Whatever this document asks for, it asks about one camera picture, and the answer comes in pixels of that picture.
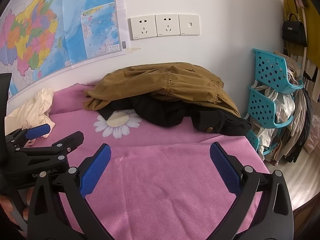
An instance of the blue textured pad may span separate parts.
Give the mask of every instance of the blue textured pad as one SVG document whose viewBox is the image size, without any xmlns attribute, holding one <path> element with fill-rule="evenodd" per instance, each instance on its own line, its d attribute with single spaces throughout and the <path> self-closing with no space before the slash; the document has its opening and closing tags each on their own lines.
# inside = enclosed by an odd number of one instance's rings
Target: blue textured pad
<svg viewBox="0 0 320 240">
<path fill-rule="evenodd" d="M 50 132 L 50 125 L 47 123 L 31 128 L 26 132 L 26 139 L 33 140 Z"/>
<path fill-rule="evenodd" d="M 239 196 L 241 193 L 240 177 L 227 157 L 215 143 L 210 147 L 210 157 L 228 191 Z"/>
<path fill-rule="evenodd" d="M 110 159 L 110 146 L 105 145 L 81 177 L 80 193 L 83 197 L 93 192 Z"/>
</svg>

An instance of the teal plastic basket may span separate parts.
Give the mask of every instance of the teal plastic basket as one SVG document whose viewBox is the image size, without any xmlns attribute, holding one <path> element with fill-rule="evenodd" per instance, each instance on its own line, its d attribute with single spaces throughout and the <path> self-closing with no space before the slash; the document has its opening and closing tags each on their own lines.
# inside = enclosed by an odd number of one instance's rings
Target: teal plastic basket
<svg viewBox="0 0 320 240">
<path fill-rule="evenodd" d="M 250 144 L 252 145 L 254 150 L 257 151 L 260 140 L 259 140 L 259 138 L 257 138 L 256 134 L 252 130 L 250 130 L 245 137 L 250 142 Z M 273 145 L 271 145 L 271 147 L 265 147 L 265 151 L 263 152 L 262 155 L 267 155 L 267 154 L 271 153 L 272 150 L 274 148 L 276 148 L 276 146 L 277 146 L 277 144 L 274 143 Z"/>
<path fill-rule="evenodd" d="M 250 97 L 248 114 L 257 120 L 263 128 L 281 128 L 291 123 L 293 116 L 287 122 L 276 123 L 276 104 L 257 90 L 249 87 Z"/>
<path fill-rule="evenodd" d="M 299 86 L 289 83 L 284 57 L 259 49 L 253 50 L 256 53 L 256 80 L 280 93 L 293 93 L 303 88 L 302 81 L 299 81 Z"/>
</svg>

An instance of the light wood floor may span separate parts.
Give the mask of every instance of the light wood floor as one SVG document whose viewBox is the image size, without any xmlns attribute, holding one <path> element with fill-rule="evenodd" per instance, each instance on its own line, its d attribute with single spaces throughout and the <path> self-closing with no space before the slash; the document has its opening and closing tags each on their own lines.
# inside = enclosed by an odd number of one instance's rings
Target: light wood floor
<svg viewBox="0 0 320 240">
<path fill-rule="evenodd" d="M 279 161 L 272 166 L 265 161 L 269 172 L 281 170 L 287 182 L 292 208 L 296 209 L 320 192 L 320 150 L 307 153 L 303 148 L 296 163 Z"/>
</svg>

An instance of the button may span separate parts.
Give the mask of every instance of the button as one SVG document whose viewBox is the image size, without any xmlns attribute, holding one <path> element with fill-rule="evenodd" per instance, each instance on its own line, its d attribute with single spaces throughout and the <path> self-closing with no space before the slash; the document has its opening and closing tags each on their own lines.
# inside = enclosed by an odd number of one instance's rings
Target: button
<svg viewBox="0 0 320 240">
<path fill-rule="evenodd" d="M 208 127 L 206 130 L 205 130 L 207 133 L 210 133 L 213 131 L 213 128 L 212 127 Z"/>
</svg>

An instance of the bed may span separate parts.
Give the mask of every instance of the bed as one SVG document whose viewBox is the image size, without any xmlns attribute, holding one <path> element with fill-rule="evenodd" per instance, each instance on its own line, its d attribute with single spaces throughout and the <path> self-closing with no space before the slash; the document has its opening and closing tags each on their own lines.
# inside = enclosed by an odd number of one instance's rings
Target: bed
<svg viewBox="0 0 320 240">
<path fill-rule="evenodd" d="M 172 128 L 153 125 L 133 110 L 105 121 L 83 109 L 83 91 L 90 88 L 76 84 L 55 93 L 50 118 L 56 125 L 33 147 L 50 146 L 79 130 L 84 143 L 68 155 L 70 166 L 77 167 L 102 143 L 110 145 L 111 160 L 86 200 L 114 239 L 206 239 L 235 199 L 210 159 L 213 142 L 243 165 L 268 173 L 245 137 L 199 132 L 188 117 Z M 81 232 L 64 194 L 61 199 L 72 227 Z M 239 232 L 249 227 L 259 200 L 257 193 Z"/>
</svg>

